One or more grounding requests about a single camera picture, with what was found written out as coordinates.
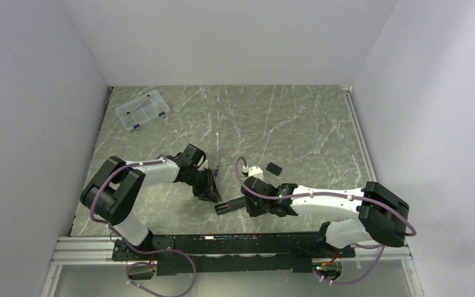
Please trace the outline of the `black remote control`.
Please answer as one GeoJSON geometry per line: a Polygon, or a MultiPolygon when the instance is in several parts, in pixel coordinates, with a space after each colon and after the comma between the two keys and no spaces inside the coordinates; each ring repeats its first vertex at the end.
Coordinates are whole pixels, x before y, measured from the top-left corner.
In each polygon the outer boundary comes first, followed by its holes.
{"type": "Polygon", "coordinates": [[[240,210],[245,207],[246,207],[246,197],[242,196],[242,197],[238,197],[236,199],[232,199],[227,202],[223,202],[223,203],[215,205],[215,212],[217,215],[222,215],[222,214],[226,214],[232,211],[240,210]],[[217,208],[219,206],[225,206],[226,209],[218,210],[217,208]]]}

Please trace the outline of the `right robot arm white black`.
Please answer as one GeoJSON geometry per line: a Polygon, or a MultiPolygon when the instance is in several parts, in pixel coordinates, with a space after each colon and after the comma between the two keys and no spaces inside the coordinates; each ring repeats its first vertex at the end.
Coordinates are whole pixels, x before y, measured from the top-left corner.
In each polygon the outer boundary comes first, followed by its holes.
{"type": "Polygon", "coordinates": [[[240,180],[247,199],[247,213],[278,217],[331,215],[319,230],[316,248],[324,257],[351,244],[373,240],[383,246],[401,248],[415,229],[408,222],[409,205],[378,182],[348,190],[313,189],[294,183],[278,187],[249,176],[240,180]]]}

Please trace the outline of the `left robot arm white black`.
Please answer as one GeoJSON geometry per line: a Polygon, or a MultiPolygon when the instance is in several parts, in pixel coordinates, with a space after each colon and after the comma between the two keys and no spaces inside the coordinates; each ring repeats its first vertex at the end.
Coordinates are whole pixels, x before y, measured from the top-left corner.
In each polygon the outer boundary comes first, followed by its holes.
{"type": "Polygon", "coordinates": [[[80,203],[89,210],[92,221],[111,227],[129,243],[129,252],[138,260],[154,250],[153,233],[132,211],[143,187],[163,183],[184,183],[201,201],[219,203],[213,169],[202,168],[207,155],[188,144],[176,155],[161,154],[149,161],[124,161],[109,157],[80,195],[80,203]]]}

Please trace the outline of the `black remote battery cover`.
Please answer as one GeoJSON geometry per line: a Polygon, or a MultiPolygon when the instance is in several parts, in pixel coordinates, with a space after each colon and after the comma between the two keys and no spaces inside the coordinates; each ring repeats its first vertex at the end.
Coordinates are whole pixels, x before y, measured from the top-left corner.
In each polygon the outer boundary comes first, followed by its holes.
{"type": "Polygon", "coordinates": [[[279,176],[282,173],[283,168],[273,162],[270,162],[267,164],[266,170],[275,176],[279,176]]]}

